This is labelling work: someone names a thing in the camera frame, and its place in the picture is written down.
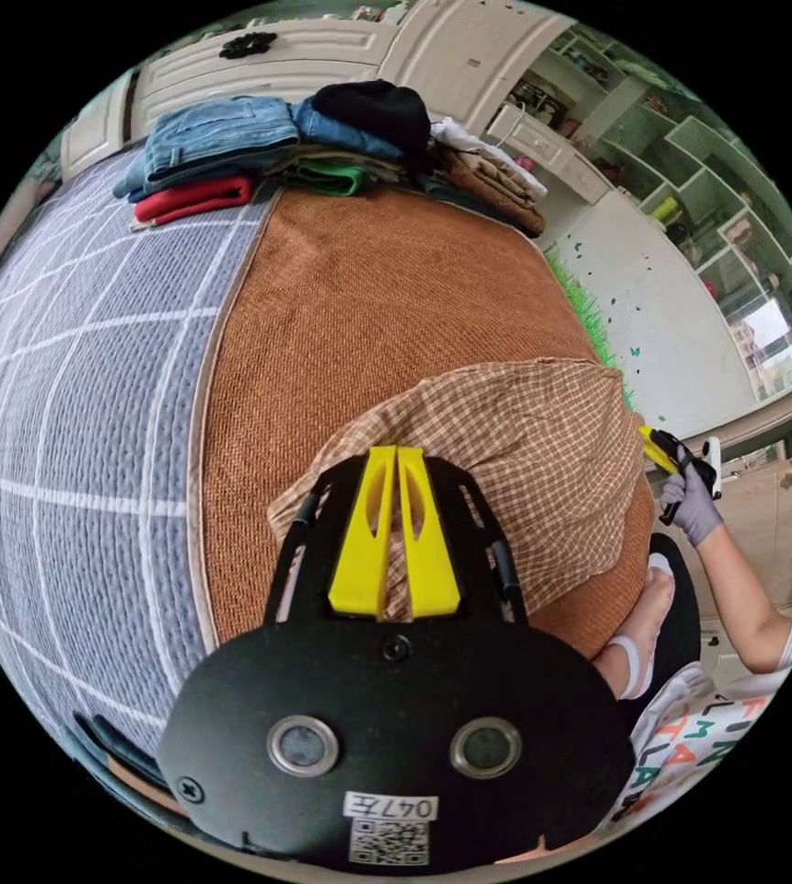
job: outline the grid-patterned blanket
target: grid-patterned blanket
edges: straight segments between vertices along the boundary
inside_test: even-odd
[[[60,738],[104,715],[145,751],[206,653],[188,447],[215,323],[275,202],[135,234],[134,152],[45,204],[0,265],[0,663]]]

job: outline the brown woven mattress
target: brown woven mattress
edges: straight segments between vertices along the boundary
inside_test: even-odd
[[[277,554],[266,508],[337,430],[423,378],[542,356],[595,359],[546,261],[513,229],[392,189],[285,192],[207,391],[203,558],[218,642],[261,624]],[[640,473],[617,564],[533,624],[594,656],[641,591],[653,515]]]

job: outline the white sandal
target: white sandal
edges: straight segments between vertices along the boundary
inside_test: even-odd
[[[659,571],[665,571],[670,577],[673,577],[674,582],[674,574],[670,568],[670,563],[666,556],[661,552],[651,553],[647,559],[647,566],[649,568],[657,568]],[[654,678],[654,655],[657,652],[657,642],[654,642],[654,647],[651,649],[651,657],[647,662],[647,671],[645,673],[645,679],[641,684],[641,690],[639,690],[638,680],[641,675],[640,670],[642,665],[635,642],[627,635],[615,635],[611,641],[608,642],[608,645],[618,645],[626,652],[626,656],[629,659],[629,681],[627,682],[626,690],[623,691],[620,699],[627,699],[631,693],[635,694],[635,699],[644,696],[647,689],[651,686],[651,680]]]

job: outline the yellow bracket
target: yellow bracket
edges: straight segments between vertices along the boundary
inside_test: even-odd
[[[335,613],[384,619],[393,485],[398,468],[405,569],[412,615],[457,613],[460,591],[420,448],[371,448],[344,534],[329,602]]]
[[[662,448],[658,447],[654,442],[651,441],[651,433],[654,431],[653,427],[650,426],[641,426],[639,427],[639,432],[642,434],[642,438],[645,440],[645,457],[649,460],[653,460],[662,470],[666,472],[678,472],[679,468],[676,464],[672,462],[669,455],[663,451]]]
[[[420,448],[399,448],[398,461],[402,536],[412,615],[417,619],[455,614],[460,605],[460,591],[426,471],[424,452]]]
[[[396,446],[370,448],[329,589],[338,614],[384,618]]]

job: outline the brown folded cloth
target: brown folded cloth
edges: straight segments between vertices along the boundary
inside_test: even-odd
[[[437,151],[437,155],[445,177],[455,187],[460,187],[464,191],[478,196],[483,202],[514,220],[520,227],[527,230],[530,236],[538,237],[546,228],[546,222],[540,212],[532,208],[523,208],[511,197],[492,187],[486,179],[477,175],[469,166],[460,161],[457,151],[441,147]]]
[[[507,535],[533,613],[620,557],[623,520],[642,472],[640,423],[623,404],[621,372],[596,362],[460,368],[421,381],[338,430],[270,504],[267,518],[282,543],[321,473],[377,445],[423,448],[479,484]],[[394,512],[387,617],[405,622],[411,609],[401,537]]]
[[[484,154],[465,150],[457,151],[457,160],[521,208],[533,209],[537,205],[537,197],[529,190],[525,181],[505,163],[495,163]]]

